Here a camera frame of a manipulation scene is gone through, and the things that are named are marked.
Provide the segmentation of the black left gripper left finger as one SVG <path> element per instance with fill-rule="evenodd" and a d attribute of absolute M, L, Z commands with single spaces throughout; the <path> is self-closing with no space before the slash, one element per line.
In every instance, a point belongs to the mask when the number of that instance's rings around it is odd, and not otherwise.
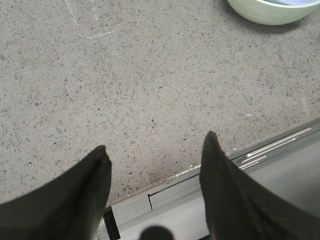
<path fill-rule="evenodd" d="M 92 240 L 112 179 L 112 162 L 97 146 L 45 185 L 0 206 L 2 240 Z"/>

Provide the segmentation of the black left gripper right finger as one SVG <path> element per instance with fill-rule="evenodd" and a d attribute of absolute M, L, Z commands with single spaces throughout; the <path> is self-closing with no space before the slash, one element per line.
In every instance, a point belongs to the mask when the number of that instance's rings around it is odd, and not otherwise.
<path fill-rule="evenodd" d="M 222 150 L 209 131 L 199 173 L 212 240 L 318 240 L 320 219 L 255 181 Z"/>

